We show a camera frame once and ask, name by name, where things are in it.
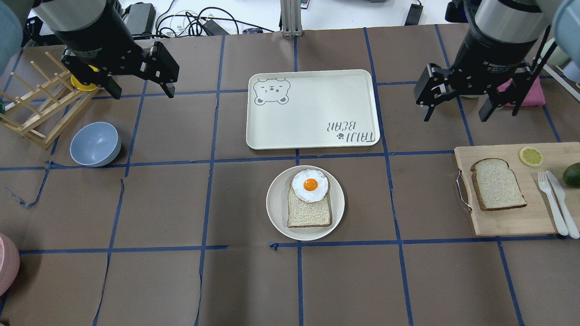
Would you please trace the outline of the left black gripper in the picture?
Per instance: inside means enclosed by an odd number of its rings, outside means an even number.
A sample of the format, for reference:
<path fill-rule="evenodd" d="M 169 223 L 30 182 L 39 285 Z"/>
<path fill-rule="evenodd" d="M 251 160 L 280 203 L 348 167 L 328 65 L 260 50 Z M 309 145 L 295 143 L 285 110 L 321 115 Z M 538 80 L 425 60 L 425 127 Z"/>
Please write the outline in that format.
<path fill-rule="evenodd" d="M 116 0 L 50 0 L 48 27 L 67 46 L 61 62 L 81 83 L 94 83 L 120 99 L 122 88 L 112 76 L 136 76 L 174 98 L 179 64 L 161 42 L 149 50 L 135 43 Z"/>

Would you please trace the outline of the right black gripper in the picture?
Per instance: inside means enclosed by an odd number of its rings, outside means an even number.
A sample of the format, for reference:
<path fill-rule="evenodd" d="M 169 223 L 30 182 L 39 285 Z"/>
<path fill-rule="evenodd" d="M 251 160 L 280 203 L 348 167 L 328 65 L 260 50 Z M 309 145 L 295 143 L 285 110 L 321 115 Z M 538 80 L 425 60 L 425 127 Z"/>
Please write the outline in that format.
<path fill-rule="evenodd" d="M 499 32 L 492 28 L 499 24 L 473 20 L 450 69 L 429 63 L 417 81 L 413 94 L 423 109 L 423 121 L 430 120 L 435 107 L 456 96 L 488 95 L 479 110 L 481 122 L 507 104 L 514 105 L 516 117 L 526 95 L 535 81 L 525 58 L 538 40 L 538 31 L 531 35 L 507 27 Z M 504 91 L 498 87 L 509 81 Z"/>

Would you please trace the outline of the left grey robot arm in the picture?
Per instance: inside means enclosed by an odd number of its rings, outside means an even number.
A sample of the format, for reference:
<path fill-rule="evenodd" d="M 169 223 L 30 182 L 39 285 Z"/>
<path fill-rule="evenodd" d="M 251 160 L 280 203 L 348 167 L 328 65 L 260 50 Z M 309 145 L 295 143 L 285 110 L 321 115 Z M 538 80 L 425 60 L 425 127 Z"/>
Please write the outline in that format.
<path fill-rule="evenodd" d="M 33 12 L 66 45 L 61 62 L 82 85 L 95 85 L 119 99 L 113 76 L 157 83 L 173 98 L 179 65 L 159 41 L 137 45 L 113 0 L 36 0 Z"/>

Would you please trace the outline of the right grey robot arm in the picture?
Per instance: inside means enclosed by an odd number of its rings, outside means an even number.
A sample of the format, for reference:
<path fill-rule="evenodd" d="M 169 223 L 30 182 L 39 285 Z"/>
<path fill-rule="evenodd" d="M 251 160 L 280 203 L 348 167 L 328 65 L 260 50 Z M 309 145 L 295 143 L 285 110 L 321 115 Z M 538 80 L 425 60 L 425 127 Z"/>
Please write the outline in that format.
<path fill-rule="evenodd" d="M 498 108 L 517 115 L 547 59 L 559 46 L 579 62 L 577 0 L 452 0 L 446 20 L 469 29 L 450 68 L 427 64 L 414 99 L 428 121 L 437 105 L 459 96 L 487 96 L 485 122 Z"/>

